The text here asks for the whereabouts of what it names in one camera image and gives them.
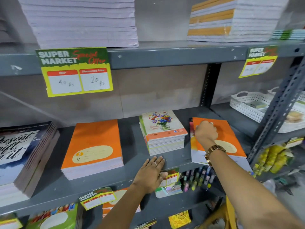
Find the gold wristwatch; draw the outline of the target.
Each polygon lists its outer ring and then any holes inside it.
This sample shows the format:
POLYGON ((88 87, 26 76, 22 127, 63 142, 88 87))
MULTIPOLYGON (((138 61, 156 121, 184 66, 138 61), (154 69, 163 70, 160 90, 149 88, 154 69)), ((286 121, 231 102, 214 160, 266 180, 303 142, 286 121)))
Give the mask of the gold wristwatch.
POLYGON ((213 145, 211 146, 206 152, 205 152, 205 159, 208 163, 208 165, 210 167, 213 167, 212 166, 212 163, 211 163, 211 160, 210 160, 210 155, 215 151, 215 150, 220 150, 220 151, 223 151, 224 153, 226 153, 226 150, 222 147, 222 146, 219 146, 219 145, 213 145))

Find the stack of floral cover notebooks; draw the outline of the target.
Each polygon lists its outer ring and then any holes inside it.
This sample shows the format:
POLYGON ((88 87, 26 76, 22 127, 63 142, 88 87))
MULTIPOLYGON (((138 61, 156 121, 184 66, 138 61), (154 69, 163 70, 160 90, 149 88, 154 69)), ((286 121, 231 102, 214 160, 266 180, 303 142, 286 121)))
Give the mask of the stack of floral cover notebooks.
POLYGON ((141 114, 139 126, 150 156, 184 148, 188 132, 173 111, 141 114))

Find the stack of dark script notebooks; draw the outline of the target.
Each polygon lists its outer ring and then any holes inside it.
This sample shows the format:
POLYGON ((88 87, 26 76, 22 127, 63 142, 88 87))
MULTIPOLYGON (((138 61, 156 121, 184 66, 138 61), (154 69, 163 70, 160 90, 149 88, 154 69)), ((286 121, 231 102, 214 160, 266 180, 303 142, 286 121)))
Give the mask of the stack of dark script notebooks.
POLYGON ((51 121, 0 128, 0 207, 32 197, 59 136, 51 121))

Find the large green yellow price tag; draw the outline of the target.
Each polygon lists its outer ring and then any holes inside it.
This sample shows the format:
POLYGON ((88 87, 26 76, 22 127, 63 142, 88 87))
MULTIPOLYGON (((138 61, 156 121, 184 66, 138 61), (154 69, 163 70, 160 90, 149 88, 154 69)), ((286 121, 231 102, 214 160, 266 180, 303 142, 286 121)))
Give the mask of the large green yellow price tag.
POLYGON ((35 50, 48 97, 113 91, 106 47, 35 50))

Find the stack of small notebooks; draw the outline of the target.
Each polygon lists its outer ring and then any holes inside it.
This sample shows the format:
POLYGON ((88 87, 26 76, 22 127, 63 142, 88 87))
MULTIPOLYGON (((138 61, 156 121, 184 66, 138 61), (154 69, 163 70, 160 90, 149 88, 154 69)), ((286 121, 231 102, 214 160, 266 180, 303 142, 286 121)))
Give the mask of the stack of small notebooks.
POLYGON ((168 187, 159 187, 155 190, 155 195, 157 198, 164 198, 176 194, 182 193, 181 183, 177 182, 176 184, 168 187))

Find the stack of white and orange notebooks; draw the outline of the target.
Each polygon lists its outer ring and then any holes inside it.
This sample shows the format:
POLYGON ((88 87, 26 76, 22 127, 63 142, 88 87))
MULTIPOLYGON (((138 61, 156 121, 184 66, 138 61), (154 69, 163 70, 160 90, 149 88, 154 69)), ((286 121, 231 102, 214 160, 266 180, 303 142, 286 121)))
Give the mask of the stack of white and orange notebooks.
POLYGON ((206 0, 192 6, 187 40, 268 41, 289 0, 206 0))

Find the green packet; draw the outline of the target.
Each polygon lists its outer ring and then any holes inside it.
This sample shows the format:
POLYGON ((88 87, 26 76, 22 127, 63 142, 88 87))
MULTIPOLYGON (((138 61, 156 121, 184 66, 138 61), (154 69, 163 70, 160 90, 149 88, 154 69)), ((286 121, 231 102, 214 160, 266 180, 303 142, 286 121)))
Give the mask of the green packet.
POLYGON ((252 107, 254 109, 266 108, 268 106, 267 104, 260 102, 260 101, 251 101, 247 105, 249 105, 250 107, 252 107))

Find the yellow patterned packet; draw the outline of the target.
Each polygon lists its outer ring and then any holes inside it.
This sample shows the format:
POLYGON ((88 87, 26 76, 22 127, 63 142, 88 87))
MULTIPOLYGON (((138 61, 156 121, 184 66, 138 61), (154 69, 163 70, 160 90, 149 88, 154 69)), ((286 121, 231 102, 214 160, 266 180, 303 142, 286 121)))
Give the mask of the yellow patterned packet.
POLYGON ((188 210, 169 216, 168 220, 171 229, 178 229, 192 222, 188 210))

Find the stack of orange cover notebooks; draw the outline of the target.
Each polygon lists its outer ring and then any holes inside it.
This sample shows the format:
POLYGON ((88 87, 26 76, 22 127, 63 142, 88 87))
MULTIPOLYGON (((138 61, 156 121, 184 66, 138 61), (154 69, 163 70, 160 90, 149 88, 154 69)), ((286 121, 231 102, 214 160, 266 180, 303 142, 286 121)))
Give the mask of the stack of orange cover notebooks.
POLYGON ((76 124, 61 167, 68 180, 123 166, 117 119, 76 124))
POLYGON ((111 209, 117 204, 117 202, 124 196, 128 188, 123 188, 120 190, 114 191, 114 194, 116 196, 116 200, 107 202, 103 204, 102 206, 102 217, 104 218, 110 211, 111 209))
MULTIPOLYGON (((198 163, 202 165, 208 165, 204 155, 205 151, 201 144, 197 141, 195 138, 195 129, 193 129, 193 118, 189 119, 189 125, 190 125, 190 145, 191 145, 191 157, 193 163, 198 163)), ((249 172, 251 175, 253 174, 253 171, 247 161, 247 158, 233 158, 229 156, 232 160, 234 160, 242 169, 249 172)))

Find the orange notebook cream label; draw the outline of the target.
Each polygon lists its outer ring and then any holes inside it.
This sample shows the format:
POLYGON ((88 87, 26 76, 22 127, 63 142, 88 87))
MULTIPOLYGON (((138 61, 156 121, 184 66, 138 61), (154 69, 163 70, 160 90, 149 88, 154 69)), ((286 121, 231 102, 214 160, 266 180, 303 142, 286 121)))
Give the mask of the orange notebook cream label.
POLYGON ((218 132, 218 138, 215 142, 217 145, 222 146, 229 156, 233 158, 240 157, 246 159, 246 154, 240 142, 226 120, 193 117, 193 129, 195 129, 202 121, 213 123, 218 132))

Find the beige packet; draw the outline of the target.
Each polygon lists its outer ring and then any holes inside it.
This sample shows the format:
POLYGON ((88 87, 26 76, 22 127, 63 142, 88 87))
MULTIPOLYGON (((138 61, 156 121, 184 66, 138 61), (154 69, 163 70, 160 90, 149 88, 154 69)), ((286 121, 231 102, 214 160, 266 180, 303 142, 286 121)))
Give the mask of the beige packet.
POLYGON ((286 116, 286 123, 300 123, 303 121, 304 114, 297 111, 290 111, 286 116))

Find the person's right hand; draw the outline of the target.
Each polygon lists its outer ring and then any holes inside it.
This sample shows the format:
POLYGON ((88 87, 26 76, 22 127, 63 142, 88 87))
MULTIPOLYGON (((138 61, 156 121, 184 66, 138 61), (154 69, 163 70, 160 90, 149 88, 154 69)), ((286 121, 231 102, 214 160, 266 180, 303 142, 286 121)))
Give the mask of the person's right hand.
POLYGON ((211 122, 202 121, 195 129, 195 137, 204 151, 207 152, 209 148, 216 145, 215 140, 218 138, 217 129, 211 122))

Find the yellow metal stool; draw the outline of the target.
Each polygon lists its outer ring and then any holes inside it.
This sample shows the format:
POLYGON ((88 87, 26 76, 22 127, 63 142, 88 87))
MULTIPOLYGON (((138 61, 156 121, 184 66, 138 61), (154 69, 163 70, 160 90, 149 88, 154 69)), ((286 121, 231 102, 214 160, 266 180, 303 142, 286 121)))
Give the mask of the yellow metal stool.
POLYGON ((195 229, 207 229, 209 225, 213 224, 218 219, 224 220, 224 229, 238 229, 235 209, 228 196, 226 196, 225 203, 220 205, 218 208, 215 207, 211 215, 195 229))

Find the person's left forearm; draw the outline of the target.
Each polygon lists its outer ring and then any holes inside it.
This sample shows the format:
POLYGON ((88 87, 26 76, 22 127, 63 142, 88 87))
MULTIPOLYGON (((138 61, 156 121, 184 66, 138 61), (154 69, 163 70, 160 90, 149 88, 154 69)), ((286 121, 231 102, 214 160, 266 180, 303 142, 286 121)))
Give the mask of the person's left forearm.
POLYGON ((148 188, 132 184, 96 229, 128 229, 148 188))

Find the green notebook white label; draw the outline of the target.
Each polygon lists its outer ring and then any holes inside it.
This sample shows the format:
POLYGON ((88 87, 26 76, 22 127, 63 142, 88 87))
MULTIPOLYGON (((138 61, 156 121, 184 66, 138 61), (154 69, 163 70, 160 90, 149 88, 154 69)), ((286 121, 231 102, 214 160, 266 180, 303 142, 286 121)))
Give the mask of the green notebook white label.
POLYGON ((25 229, 75 229, 78 203, 66 204, 29 217, 25 229))

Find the small green yellow price tag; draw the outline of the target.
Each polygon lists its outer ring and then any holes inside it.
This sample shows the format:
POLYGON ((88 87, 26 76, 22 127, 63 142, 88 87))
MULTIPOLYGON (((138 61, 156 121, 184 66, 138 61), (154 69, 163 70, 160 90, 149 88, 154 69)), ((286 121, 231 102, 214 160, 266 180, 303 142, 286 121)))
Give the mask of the small green yellow price tag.
POLYGON ((179 167, 162 170, 162 173, 167 172, 168 176, 161 182, 159 187, 169 187, 174 185, 180 177, 179 167))

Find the stack of green blue notebooks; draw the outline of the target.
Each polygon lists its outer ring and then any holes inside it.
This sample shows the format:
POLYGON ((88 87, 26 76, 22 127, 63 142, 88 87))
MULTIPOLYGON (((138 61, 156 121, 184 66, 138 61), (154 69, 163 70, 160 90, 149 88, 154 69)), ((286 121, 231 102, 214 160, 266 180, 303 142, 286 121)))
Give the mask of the stack of green blue notebooks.
POLYGON ((276 40, 305 40, 305 29, 275 30, 270 39, 276 40))

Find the bunch of yellow packets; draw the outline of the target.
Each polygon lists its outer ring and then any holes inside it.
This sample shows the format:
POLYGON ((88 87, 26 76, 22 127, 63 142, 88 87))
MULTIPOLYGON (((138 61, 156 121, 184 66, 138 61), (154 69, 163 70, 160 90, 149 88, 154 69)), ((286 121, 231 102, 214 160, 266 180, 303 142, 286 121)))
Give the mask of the bunch of yellow packets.
POLYGON ((253 177, 271 172, 278 173, 285 165, 290 165, 295 156, 285 144, 273 145, 266 148, 258 157, 253 167, 253 177))

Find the person's left hand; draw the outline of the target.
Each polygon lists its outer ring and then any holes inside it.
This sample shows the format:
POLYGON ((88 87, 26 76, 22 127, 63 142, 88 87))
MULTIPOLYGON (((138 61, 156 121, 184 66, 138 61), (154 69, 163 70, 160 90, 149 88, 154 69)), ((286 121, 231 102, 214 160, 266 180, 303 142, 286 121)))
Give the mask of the person's left hand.
POLYGON ((140 169, 137 172, 135 179, 132 183, 132 186, 135 187, 142 194, 150 194, 159 187, 161 182, 159 181, 159 174, 162 171, 162 168, 165 164, 165 160, 162 156, 158 157, 159 164, 156 168, 152 167, 152 159, 147 159, 144 162, 145 170, 140 174, 140 169))

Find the grey metal shelving rack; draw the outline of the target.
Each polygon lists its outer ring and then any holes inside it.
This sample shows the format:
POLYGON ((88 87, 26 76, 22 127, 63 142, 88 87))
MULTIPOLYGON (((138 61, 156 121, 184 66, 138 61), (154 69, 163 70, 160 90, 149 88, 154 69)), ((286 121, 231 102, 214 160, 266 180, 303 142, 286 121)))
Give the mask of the grey metal shelving rack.
MULTIPOLYGON (((114 65, 113 69, 135 69, 179 65, 199 65, 208 64, 211 69, 212 78, 209 80, 210 72, 206 72, 203 92, 199 107, 177 110, 178 115, 187 115, 186 123, 190 114, 207 113, 209 117, 216 116, 210 109, 212 101, 212 88, 216 87, 216 79, 219 77, 220 64, 224 62, 243 61, 250 47, 259 47, 259 44, 243 43, 236 45, 199 45, 189 46, 187 41, 173 42, 143 42, 139 48, 132 49, 109 49, 109 59, 114 65)), ((18 45, 9 43, 0 46, 0 70, 4 72, 2 76, 13 76, 8 65, 21 65, 25 72, 17 76, 38 75, 38 61, 34 54, 35 45, 18 45)), ((31 215, 44 209, 73 202, 81 194, 87 193, 98 187, 112 186, 128 187, 133 181, 137 172, 134 167, 137 162, 143 159, 144 155, 136 155, 124 167, 118 171, 110 170, 106 172, 107 180, 102 180, 103 174, 95 174, 86 178, 68 181, 59 169, 59 160, 63 159, 64 149, 68 147, 68 139, 72 136, 72 127, 62 128, 60 138, 55 146, 55 152, 51 155, 47 169, 42 175, 42 181, 38 184, 39 192, 29 200, 16 204, 0 207, 0 215, 15 213, 17 217, 31 215)))

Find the row of colourful pens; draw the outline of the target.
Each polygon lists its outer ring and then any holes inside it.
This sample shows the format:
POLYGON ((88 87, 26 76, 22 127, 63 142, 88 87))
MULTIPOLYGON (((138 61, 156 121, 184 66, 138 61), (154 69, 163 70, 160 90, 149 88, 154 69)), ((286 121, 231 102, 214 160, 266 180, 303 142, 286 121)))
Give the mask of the row of colourful pens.
POLYGON ((196 169, 187 170, 180 178, 182 191, 202 189, 208 191, 216 180, 216 173, 211 166, 204 165, 196 169))

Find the person's right forearm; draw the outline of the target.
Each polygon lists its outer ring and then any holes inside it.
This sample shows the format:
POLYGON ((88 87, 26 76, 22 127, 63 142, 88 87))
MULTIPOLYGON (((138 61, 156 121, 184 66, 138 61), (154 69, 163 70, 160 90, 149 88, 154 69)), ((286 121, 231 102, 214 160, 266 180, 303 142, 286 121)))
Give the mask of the person's right forearm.
POLYGON ((272 192, 225 152, 215 150, 209 160, 244 229, 305 229, 272 192))

